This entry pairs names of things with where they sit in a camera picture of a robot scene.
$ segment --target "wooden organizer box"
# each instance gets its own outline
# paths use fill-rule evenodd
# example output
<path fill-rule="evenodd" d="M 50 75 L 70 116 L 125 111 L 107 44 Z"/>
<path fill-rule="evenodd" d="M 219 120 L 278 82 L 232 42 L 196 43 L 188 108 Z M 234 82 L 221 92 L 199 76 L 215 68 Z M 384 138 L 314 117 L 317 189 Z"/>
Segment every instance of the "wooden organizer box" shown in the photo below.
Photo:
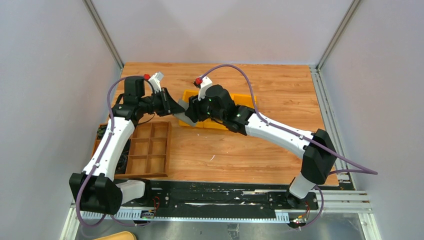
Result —
<path fill-rule="evenodd" d="M 130 145 L 125 174 L 115 179 L 167 177 L 171 146 L 171 122 L 157 121 L 138 125 L 129 137 Z M 95 138 L 93 154 L 101 139 Z"/>

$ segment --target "white wall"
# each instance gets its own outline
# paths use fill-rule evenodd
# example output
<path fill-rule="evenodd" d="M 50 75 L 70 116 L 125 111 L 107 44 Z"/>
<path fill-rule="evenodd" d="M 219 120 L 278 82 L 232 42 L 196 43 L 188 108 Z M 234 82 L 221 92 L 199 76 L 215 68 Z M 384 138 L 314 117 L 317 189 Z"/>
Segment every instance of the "white wall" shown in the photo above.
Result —
<path fill-rule="evenodd" d="M 59 238 L 118 68 L 81 0 L 0 3 L 0 239 Z"/>
<path fill-rule="evenodd" d="M 322 73 L 385 240 L 424 234 L 424 2 L 364 0 Z"/>
<path fill-rule="evenodd" d="M 94 0 L 124 62 L 316 64 L 352 0 Z"/>

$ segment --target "red cap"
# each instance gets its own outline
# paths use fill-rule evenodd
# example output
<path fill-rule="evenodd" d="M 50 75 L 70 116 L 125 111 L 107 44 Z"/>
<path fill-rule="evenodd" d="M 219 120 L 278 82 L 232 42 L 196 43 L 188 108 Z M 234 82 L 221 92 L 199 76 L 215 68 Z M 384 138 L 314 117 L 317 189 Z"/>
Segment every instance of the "red cap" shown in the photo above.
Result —
<path fill-rule="evenodd" d="M 200 85 L 201 83 L 203 83 L 203 80 L 200 79 L 200 77 L 198 77 L 198 78 L 196 78 L 195 82 L 196 82 L 197 85 Z"/>

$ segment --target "wood grain surface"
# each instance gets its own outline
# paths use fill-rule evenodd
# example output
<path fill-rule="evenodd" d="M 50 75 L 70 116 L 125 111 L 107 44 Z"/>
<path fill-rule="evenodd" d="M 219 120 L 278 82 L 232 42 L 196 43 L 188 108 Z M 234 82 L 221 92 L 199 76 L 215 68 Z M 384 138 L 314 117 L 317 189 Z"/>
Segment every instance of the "wood grain surface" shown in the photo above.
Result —
<path fill-rule="evenodd" d="M 217 64 L 139 63 L 125 64 L 122 77 L 153 75 L 161 71 L 166 87 L 178 101 L 186 89 L 196 89 L 193 81 Z M 324 129 L 309 67 L 306 65 L 237 64 L 249 77 L 257 106 L 265 116 L 294 128 L 316 131 Z M 208 77 L 230 93 L 250 94 L 243 76 L 224 67 Z M 146 94 L 150 95 L 146 85 Z M 122 81 L 113 103 L 124 91 Z M 140 122 L 146 121 L 145 115 Z M 172 138 L 168 177 L 173 181 L 207 181 L 227 183 L 289 184 L 300 172 L 302 161 L 286 149 L 263 139 L 244 136 L 228 130 L 179 126 L 170 116 L 152 121 L 170 121 Z M 335 175 L 327 185 L 338 185 Z"/>

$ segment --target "yellow object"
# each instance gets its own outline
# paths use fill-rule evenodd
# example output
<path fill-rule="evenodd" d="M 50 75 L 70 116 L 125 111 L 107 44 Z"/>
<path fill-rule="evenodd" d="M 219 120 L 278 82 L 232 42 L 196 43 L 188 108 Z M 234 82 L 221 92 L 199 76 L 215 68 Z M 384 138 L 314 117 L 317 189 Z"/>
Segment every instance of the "yellow object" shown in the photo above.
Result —
<path fill-rule="evenodd" d="M 137 240 L 137 238 L 129 231 L 121 231 L 109 236 L 96 238 L 95 240 Z"/>
<path fill-rule="evenodd" d="M 196 96 L 197 94 L 199 94 L 198 91 L 195 90 L 185 90 L 184 94 L 182 95 L 182 100 L 186 103 L 189 102 L 189 97 L 191 96 Z M 230 94 L 231 99 L 235 102 L 236 105 L 244 105 L 244 106 L 248 106 L 250 108 L 253 108 L 253 102 L 252 102 L 252 97 L 250 95 L 247 94 Z M 254 102 L 257 103 L 258 101 L 256 100 L 256 96 L 254 96 Z M 183 121 L 178 121 L 178 124 L 180 126 L 187 126 L 190 127 L 190 125 L 188 125 L 187 123 L 183 122 Z M 216 123 L 210 119 L 206 119 L 205 121 L 199 121 L 197 122 L 196 128 L 205 128 L 205 129 L 222 129 L 222 130 L 227 130 L 227 128 L 224 125 L 221 125 L 219 123 Z"/>

